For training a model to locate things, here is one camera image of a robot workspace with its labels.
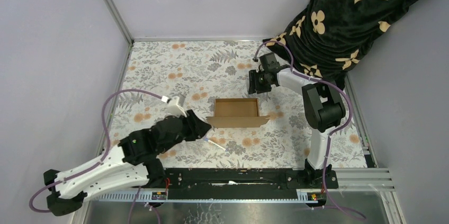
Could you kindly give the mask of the white blue pen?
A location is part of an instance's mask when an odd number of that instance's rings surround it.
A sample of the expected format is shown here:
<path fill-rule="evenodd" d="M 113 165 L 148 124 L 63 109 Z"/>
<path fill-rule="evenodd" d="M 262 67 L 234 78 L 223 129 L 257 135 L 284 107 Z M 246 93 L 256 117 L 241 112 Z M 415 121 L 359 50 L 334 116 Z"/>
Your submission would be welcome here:
<path fill-rule="evenodd" d="M 214 145 L 214 146 L 220 148 L 220 149 L 223 150 L 223 151 L 227 151 L 227 149 L 226 149 L 225 147 L 223 147 L 223 146 L 219 145 L 218 143 L 216 143 L 216 142 L 210 140 L 209 138 L 206 138 L 206 137 L 205 137 L 205 138 L 203 138 L 203 140 L 204 140 L 205 142 L 211 144 L 211 145 Z"/>

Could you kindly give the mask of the brown cardboard box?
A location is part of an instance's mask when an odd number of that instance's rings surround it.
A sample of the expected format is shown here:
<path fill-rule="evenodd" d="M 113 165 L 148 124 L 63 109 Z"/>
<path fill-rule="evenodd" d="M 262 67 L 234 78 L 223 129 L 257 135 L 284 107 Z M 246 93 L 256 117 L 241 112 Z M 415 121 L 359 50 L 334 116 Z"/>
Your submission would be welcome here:
<path fill-rule="evenodd" d="M 213 116 L 206 117 L 215 128 L 259 128 L 269 119 L 269 115 L 260 114 L 257 98 L 218 98 Z"/>

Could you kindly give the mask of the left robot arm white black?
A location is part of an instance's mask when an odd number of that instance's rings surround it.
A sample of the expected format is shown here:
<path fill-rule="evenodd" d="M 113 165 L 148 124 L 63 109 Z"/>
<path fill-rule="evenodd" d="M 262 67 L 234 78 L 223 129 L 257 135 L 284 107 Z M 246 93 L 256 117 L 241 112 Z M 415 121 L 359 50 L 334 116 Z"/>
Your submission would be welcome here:
<path fill-rule="evenodd" d="M 44 173 L 49 188 L 47 207 L 55 216 L 77 211 L 84 202 L 129 187 L 159 187 L 165 184 L 165 171 L 158 155 L 183 141 L 202 139 L 211 125 L 192 110 L 186 116 L 169 115 L 152 127 L 130 133 L 106 155 L 76 168 Z"/>

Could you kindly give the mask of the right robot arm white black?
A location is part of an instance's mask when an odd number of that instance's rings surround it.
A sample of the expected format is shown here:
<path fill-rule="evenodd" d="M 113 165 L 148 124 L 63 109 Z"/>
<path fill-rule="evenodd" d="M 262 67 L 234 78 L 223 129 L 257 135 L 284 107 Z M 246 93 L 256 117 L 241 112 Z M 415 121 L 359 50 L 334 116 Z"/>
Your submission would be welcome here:
<path fill-rule="evenodd" d="M 248 94 L 267 93 L 273 86 L 288 88 L 302 96 L 304 116 L 312 128 L 310 153 L 304 181 L 308 187 L 317 188 L 325 180 L 321 169 L 328 165 L 330 134 L 346 116 L 341 90 L 333 83 L 305 75 L 281 65 L 275 54 L 268 53 L 259 59 L 260 67 L 249 71 Z"/>

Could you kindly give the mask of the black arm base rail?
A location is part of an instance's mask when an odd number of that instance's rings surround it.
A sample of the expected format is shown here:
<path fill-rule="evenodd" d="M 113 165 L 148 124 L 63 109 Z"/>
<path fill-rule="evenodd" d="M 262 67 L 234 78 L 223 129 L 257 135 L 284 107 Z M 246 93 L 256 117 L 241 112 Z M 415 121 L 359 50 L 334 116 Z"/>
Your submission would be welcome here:
<path fill-rule="evenodd" d="M 168 192 L 199 192 L 209 195 L 219 192 L 257 192 L 274 190 L 309 190 L 323 192 L 337 189 L 336 172 L 328 167 L 325 172 L 291 168 L 167 168 L 165 174 L 145 189 Z"/>

